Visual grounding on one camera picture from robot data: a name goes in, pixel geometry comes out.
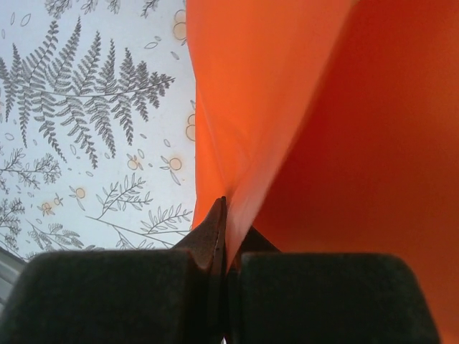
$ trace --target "small leaf pattern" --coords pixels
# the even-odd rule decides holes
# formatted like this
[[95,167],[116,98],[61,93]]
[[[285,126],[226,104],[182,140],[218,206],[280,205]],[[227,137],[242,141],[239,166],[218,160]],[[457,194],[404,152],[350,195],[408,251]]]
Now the small leaf pattern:
[[5,2],[0,249],[172,247],[195,203],[184,2]]

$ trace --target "orange fabric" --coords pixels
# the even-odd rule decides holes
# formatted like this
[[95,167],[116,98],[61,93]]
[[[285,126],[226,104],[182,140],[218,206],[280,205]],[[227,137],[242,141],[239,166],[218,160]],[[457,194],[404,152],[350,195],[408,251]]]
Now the orange fabric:
[[225,194],[232,254],[255,217],[284,251],[395,253],[459,343],[459,2],[255,3],[188,0],[195,223]]

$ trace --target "fern print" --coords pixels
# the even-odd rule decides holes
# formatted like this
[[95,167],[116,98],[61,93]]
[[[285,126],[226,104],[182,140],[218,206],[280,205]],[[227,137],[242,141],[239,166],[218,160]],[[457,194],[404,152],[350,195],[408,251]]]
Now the fern print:
[[61,224],[50,224],[48,231],[43,231],[29,222],[32,230],[29,236],[37,243],[42,251],[82,249],[84,244],[78,239],[80,235],[74,231],[64,229]]
[[[69,6],[71,1],[47,1],[47,9]],[[159,98],[165,96],[174,78],[149,72],[144,61],[135,64],[129,49],[124,51],[119,74],[115,73],[115,42],[111,39],[108,54],[101,56],[103,40],[99,32],[85,56],[75,60],[81,31],[78,19],[71,36],[58,49],[59,27],[53,21],[42,44],[25,59],[13,44],[10,68],[0,57],[0,80],[6,99],[5,120],[11,120],[11,111],[17,106],[24,147],[29,123],[35,120],[40,123],[38,132],[63,161],[66,157],[58,138],[61,130],[97,168],[98,147],[93,135],[100,136],[115,157],[116,123],[122,127],[127,143],[133,145],[133,116],[138,113],[147,122],[148,105],[159,107]]]
[[60,19],[65,11],[72,8],[72,0],[46,0],[44,7],[49,15]]
[[[107,9],[114,13],[118,14],[121,8],[121,0],[105,0],[108,5]],[[141,10],[141,16],[146,18],[150,11],[155,11],[158,6],[159,0],[145,0],[145,4]],[[84,4],[81,6],[81,10],[84,14],[91,13],[95,11],[98,5],[98,0],[84,0]],[[44,7],[47,10],[50,16],[53,16],[55,19],[60,19],[61,16],[68,10],[72,8],[72,0],[46,0]]]
[[6,187],[3,175],[17,176],[19,183],[36,189],[40,189],[38,178],[41,178],[45,184],[50,184],[55,183],[61,176],[59,163],[50,154],[35,159],[32,164],[24,164],[25,157],[22,148],[13,149],[9,159],[4,161],[4,166],[0,168],[0,190],[4,193],[7,194],[9,189]]
[[150,222],[142,221],[144,227],[141,228],[147,234],[158,233],[159,230],[169,230],[169,231],[178,231],[179,228],[176,226],[177,223],[181,223],[183,221],[190,222],[190,218],[188,217],[193,211],[188,211],[184,209],[181,210],[181,204],[177,206],[175,209],[174,206],[171,208],[166,209],[164,211],[161,210],[161,207],[158,207],[157,215],[153,215],[153,213],[148,211],[148,217]]
[[123,183],[111,183],[109,191],[103,188],[105,200],[101,196],[96,195],[100,204],[102,204],[102,213],[97,219],[102,218],[107,211],[125,211],[129,204],[136,210],[141,210],[143,206],[149,205],[153,199],[150,198],[150,192],[147,192],[143,198],[137,196],[140,190],[143,189],[145,181],[142,178],[137,179],[133,173],[131,178],[127,176]]
[[145,4],[142,8],[142,17],[146,18],[148,16],[148,11],[154,11],[158,7],[159,0],[145,0]]
[[114,14],[118,14],[121,7],[121,0],[108,0],[107,9]]
[[20,199],[13,199],[8,201],[3,199],[0,202],[0,229],[6,229],[0,232],[0,243],[2,243],[6,250],[17,252],[17,236],[21,232],[21,220],[18,215],[24,214],[25,208]]
[[72,89],[71,73],[72,62],[75,59],[78,43],[81,35],[81,21],[78,18],[77,25],[65,46],[59,52],[47,69],[48,83],[54,92],[69,92]]

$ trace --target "fern leaf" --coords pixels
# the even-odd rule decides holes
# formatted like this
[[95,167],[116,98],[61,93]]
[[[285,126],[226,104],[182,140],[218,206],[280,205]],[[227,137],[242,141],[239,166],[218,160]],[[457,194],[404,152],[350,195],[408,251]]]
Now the fern leaf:
[[169,88],[172,82],[174,82],[174,79],[165,74],[159,76],[157,72],[151,73],[146,97],[156,109],[159,108],[159,96],[166,95],[166,89]]
[[142,61],[136,68],[136,89],[133,101],[136,110],[141,114],[142,119],[148,122],[148,111],[146,107],[146,88],[148,87],[148,70],[146,63]]
[[79,71],[74,71],[72,79],[75,83],[74,92],[76,95],[86,95],[94,91],[95,75],[100,61],[100,45],[100,33],[97,31],[91,48],[77,66]]
[[32,110],[31,96],[32,90],[29,87],[23,86],[20,89],[18,96],[19,124],[25,148],[27,148],[27,125],[29,124],[30,112]]
[[72,8],[72,0],[46,0],[44,6],[50,16],[60,19],[66,10]]
[[15,88],[11,83],[11,78],[8,73],[8,69],[6,68],[5,61],[0,57],[0,79],[3,80],[3,86],[5,90],[5,98],[6,98],[6,115],[5,115],[5,121],[8,122],[8,116],[9,112],[11,111],[11,108],[13,106],[13,97],[15,96]]
[[81,6],[81,9],[85,11],[85,14],[88,14],[94,11],[97,5],[98,0],[86,0],[86,3]]
[[77,134],[75,143],[80,144],[81,149],[85,149],[85,153],[89,155],[89,159],[93,168],[98,167],[98,157],[95,153],[94,142],[92,136],[87,133],[89,128],[85,120],[85,114],[83,112],[83,106],[81,101],[76,97],[66,97],[63,102],[65,105],[64,110],[56,114],[56,116],[69,115],[66,120],[60,123],[62,126],[68,126],[73,124],[73,128],[70,129],[68,136],[74,136]]
[[136,68],[132,60],[132,54],[128,48],[125,48],[125,57],[120,67],[120,84],[121,92],[130,92],[136,88]]
[[108,0],[108,9],[114,14],[118,14],[121,7],[121,0]]
[[24,78],[29,87],[34,87],[39,90],[44,90],[45,85],[45,67],[46,64],[50,61],[50,57],[54,54],[56,50],[55,43],[58,43],[57,34],[59,33],[58,25],[56,21],[53,21],[48,30],[45,40],[42,43],[42,46],[38,49],[35,49],[33,53],[26,57],[22,61],[24,68]]
[[148,16],[148,11],[154,11],[158,7],[159,0],[145,0],[145,4],[142,8],[141,16],[146,18]]
[[115,42],[110,40],[110,51],[107,59],[99,72],[99,78],[96,79],[96,91],[104,94],[114,93],[118,90],[117,80],[115,78]]
[[80,42],[81,20],[78,18],[72,36],[47,68],[48,83],[51,84],[54,92],[66,93],[70,90],[70,82],[66,82],[72,77],[70,71],[75,60],[75,53]]
[[13,109],[14,103],[16,102],[16,97],[18,92],[20,92],[19,85],[24,83],[24,78],[22,76],[22,62],[19,52],[16,48],[16,45],[13,44],[13,63],[11,66],[11,71],[9,73],[9,79],[11,81],[10,88],[5,87],[6,92],[6,113],[5,119],[8,122],[9,114]]
[[131,99],[127,95],[118,96],[118,104],[112,109],[115,112],[115,119],[120,120],[120,125],[126,134],[129,145],[132,145],[134,139],[134,128],[131,115]]
[[102,136],[104,143],[115,158],[115,138],[110,124],[110,106],[104,97],[94,96],[85,103],[86,113],[92,115],[90,123],[95,124],[95,130]]
[[60,149],[59,143],[57,142],[55,130],[56,130],[55,122],[53,122],[52,120],[47,120],[45,118],[44,121],[43,121],[43,124],[39,128],[38,132],[39,133],[43,133],[43,138],[48,137],[48,143],[51,145],[51,147],[54,148],[54,150],[56,151],[57,155],[60,156],[60,158],[64,162],[67,162],[67,159],[62,154],[62,150]]

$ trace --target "black foam pad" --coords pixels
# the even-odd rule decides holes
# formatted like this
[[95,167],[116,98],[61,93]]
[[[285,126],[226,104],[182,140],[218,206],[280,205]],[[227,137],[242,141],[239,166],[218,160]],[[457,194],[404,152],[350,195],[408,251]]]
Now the black foam pad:
[[439,343],[409,267],[384,254],[242,255],[241,343]]
[[0,343],[182,343],[197,276],[181,250],[43,254],[4,308]]

